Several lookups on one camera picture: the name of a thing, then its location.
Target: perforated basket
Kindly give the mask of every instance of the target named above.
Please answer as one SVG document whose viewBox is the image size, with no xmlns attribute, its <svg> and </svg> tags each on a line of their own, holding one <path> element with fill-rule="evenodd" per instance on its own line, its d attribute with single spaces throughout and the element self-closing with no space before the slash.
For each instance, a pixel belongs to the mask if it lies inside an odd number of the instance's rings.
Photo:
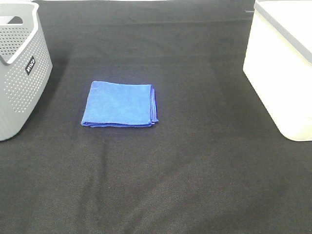
<svg viewBox="0 0 312 234">
<path fill-rule="evenodd" d="M 14 136 L 28 119 L 49 79 L 52 63 L 36 3 L 0 3 L 0 140 Z"/>
</svg>

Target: white container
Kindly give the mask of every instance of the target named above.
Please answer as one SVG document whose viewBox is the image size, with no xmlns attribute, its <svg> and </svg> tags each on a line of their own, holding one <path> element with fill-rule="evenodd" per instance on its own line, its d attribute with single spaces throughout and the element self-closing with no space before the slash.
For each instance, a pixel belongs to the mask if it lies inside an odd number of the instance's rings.
<svg viewBox="0 0 312 234">
<path fill-rule="evenodd" d="M 14 136 L 28 119 L 51 73 L 52 64 L 36 3 L 0 3 L 0 140 Z"/>
<path fill-rule="evenodd" d="M 243 70 L 280 132 L 312 140 L 312 1 L 256 0 Z"/>
</svg>

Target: black cloth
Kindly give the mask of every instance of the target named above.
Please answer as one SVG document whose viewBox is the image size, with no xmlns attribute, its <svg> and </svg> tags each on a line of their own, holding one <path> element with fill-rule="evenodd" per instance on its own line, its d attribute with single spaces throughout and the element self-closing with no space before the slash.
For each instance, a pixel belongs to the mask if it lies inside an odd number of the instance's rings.
<svg viewBox="0 0 312 234">
<path fill-rule="evenodd" d="M 0 142 L 1 234 L 311 233 L 312 143 L 242 71 L 252 0 L 38 3 L 54 67 Z M 82 127 L 93 80 L 152 84 L 159 123 Z"/>
</svg>

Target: box lid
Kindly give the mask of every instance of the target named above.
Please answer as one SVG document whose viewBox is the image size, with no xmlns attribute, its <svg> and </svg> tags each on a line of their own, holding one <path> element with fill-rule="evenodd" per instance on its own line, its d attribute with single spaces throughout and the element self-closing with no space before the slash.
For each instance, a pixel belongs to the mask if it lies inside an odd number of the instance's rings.
<svg viewBox="0 0 312 234">
<path fill-rule="evenodd" d="M 312 0 L 256 0 L 254 8 L 312 63 Z"/>
</svg>

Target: folded towel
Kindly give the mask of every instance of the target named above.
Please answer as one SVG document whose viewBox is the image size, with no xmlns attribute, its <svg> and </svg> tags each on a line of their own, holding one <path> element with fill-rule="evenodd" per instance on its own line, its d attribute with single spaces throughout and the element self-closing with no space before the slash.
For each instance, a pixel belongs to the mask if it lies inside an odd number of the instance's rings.
<svg viewBox="0 0 312 234">
<path fill-rule="evenodd" d="M 81 124 L 90 127 L 150 127 L 158 122 L 152 85 L 93 81 Z"/>
</svg>

